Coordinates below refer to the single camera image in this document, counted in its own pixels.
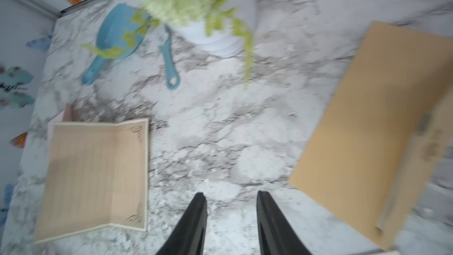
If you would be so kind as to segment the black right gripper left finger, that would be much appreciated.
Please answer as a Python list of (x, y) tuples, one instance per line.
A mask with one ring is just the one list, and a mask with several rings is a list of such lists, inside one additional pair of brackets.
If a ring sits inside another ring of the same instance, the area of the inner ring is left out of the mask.
[(207, 200), (198, 192), (157, 255), (202, 255), (208, 218)]

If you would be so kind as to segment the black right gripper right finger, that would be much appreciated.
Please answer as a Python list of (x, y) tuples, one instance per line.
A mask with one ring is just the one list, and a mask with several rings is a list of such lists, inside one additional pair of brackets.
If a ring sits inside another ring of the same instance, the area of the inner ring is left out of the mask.
[(262, 255), (311, 255), (267, 191), (257, 194), (257, 223)]

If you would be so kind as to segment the kraft brown envelope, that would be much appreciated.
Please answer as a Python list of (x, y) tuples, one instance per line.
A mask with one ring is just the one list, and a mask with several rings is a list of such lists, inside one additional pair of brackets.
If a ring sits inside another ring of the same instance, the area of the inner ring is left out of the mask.
[(388, 250), (452, 135), (452, 38), (374, 22), (289, 182)]

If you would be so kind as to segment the pink envelope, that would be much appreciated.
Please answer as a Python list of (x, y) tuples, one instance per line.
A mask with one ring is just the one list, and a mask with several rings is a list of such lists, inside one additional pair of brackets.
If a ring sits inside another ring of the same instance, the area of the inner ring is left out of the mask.
[(54, 125), (61, 122), (72, 122), (73, 118), (73, 105), (66, 105), (65, 109), (48, 122), (47, 140), (50, 141), (53, 136)]

